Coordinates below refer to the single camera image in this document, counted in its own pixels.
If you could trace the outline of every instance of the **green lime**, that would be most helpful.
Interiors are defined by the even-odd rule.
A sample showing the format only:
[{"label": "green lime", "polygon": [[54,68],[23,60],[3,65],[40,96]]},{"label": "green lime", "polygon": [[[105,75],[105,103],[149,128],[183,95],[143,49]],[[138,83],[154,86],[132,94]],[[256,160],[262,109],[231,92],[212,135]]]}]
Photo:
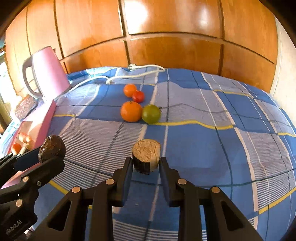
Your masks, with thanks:
[{"label": "green lime", "polygon": [[160,109],[153,104],[146,105],[142,110],[142,119],[148,124],[154,124],[158,122],[160,115]]}]

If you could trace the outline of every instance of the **screw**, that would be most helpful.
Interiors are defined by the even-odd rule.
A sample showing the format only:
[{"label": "screw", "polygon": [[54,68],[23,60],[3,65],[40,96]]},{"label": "screw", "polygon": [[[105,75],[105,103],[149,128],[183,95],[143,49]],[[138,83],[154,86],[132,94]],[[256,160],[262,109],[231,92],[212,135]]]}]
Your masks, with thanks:
[{"label": "screw", "polygon": [[213,193],[219,193],[220,192],[220,188],[218,188],[218,187],[212,187],[211,190],[212,190]]},{"label": "screw", "polygon": [[24,183],[26,183],[28,180],[29,180],[29,177],[24,177],[22,181],[23,181]]},{"label": "screw", "polygon": [[15,205],[16,205],[17,207],[22,206],[22,199],[18,199],[17,202],[15,203]]},{"label": "screw", "polygon": [[80,187],[73,187],[73,188],[72,188],[72,192],[73,192],[73,193],[78,193],[78,192],[80,192]]},{"label": "screw", "polygon": [[181,185],[184,185],[184,184],[187,183],[187,181],[186,181],[185,179],[183,179],[183,178],[180,178],[180,179],[178,180],[178,183],[181,184]]},{"label": "screw", "polygon": [[114,184],[114,182],[115,181],[112,178],[106,180],[106,184],[108,184],[108,185],[112,185],[112,184]]}]

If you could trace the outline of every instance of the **white cord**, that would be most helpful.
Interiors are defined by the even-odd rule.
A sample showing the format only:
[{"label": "white cord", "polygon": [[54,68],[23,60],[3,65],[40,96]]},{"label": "white cord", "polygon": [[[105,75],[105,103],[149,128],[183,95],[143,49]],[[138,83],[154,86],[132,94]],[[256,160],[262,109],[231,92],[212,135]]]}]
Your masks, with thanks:
[{"label": "white cord", "polygon": [[142,65],[142,66],[137,66],[135,64],[130,64],[128,66],[128,69],[129,70],[135,70],[135,69],[141,69],[141,68],[146,68],[146,67],[157,67],[157,68],[160,68],[158,70],[152,70],[152,71],[149,71],[149,72],[145,72],[145,73],[142,73],[142,74],[137,74],[137,75],[120,75],[120,76],[113,76],[111,78],[109,78],[107,81],[106,81],[106,85],[110,85],[112,84],[112,81],[114,79],[117,79],[117,78],[125,78],[125,79],[132,79],[132,78],[138,78],[138,77],[142,77],[142,76],[145,76],[145,75],[148,75],[148,74],[153,74],[153,73],[158,73],[158,72],[164,72],[165,71],[165,68],[164,67],[161,67],[159,65],[155,65],[155,64],[147,64],[147,65]]},{"label": "white cord", "polygon": [[135,64],[130,64],[128,66],[128,69],[131,70],[131,71],[133,71],[135,69],[141,69],[141,68],[146,68],[146,67],[157,67],[157,68],[160,68],[160,69],[158,69],[158,70],[152,70],[152,71],[145,72],[145,73],[142,73],[142,74],[137,74],[137,75],[120,75],[120,76],[113,76],[111,78],[108,78],[106,76],[92,77],[90,79],[84,80],[84,81],[80,82],[79,84],[75,85],[72,89],[69,90],[69,92],[75,90],[76,88],[78,88],[79,86],[85,84],[88,81],[99,79],[99,78],[105,78],[105,79],[107,79],[106,80],[106,85],[110,85],[110,84],[112,84],[112,81],[114,79],[118,79],[118,78],[132,79],[132,78],[142,77],[142,76],[145,76],[145,75],[148,75],[148,74],[153,74],[153,73],[158,73],[158,72],[165,72],[165,68],[164,67],[161,67],[161,66],[155,65],[155,64],[147,64],[147,65],[142,65],[142,66],[137,66]]}]

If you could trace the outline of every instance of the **red cherry tomato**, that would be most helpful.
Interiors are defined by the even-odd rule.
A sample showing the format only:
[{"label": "red cherry tomato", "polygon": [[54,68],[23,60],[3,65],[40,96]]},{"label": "red cherry tomato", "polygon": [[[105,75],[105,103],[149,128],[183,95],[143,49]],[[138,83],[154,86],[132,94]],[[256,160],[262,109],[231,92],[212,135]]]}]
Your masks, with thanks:
[{"label": "red cherry tomato", "polygon": [[135,91],[132,96],[133,101],[141,103],[145,99],[145,95],[142,91]]}]

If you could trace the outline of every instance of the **pink pitcher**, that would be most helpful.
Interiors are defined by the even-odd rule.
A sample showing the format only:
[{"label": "pink pitcher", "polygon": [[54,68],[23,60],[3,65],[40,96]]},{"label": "pink pitcher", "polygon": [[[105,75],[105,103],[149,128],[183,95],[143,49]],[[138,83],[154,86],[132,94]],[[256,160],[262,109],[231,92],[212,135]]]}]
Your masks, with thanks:
[{"label": "pink pitcher", "polygon": [[[39,91],[29,86],[26,69],[32,67],[33,78]],[[22,75],[28,94],[51,102],[70,89],[68,78],[54,50],[47,46],[32,54],[22,65]]]}]

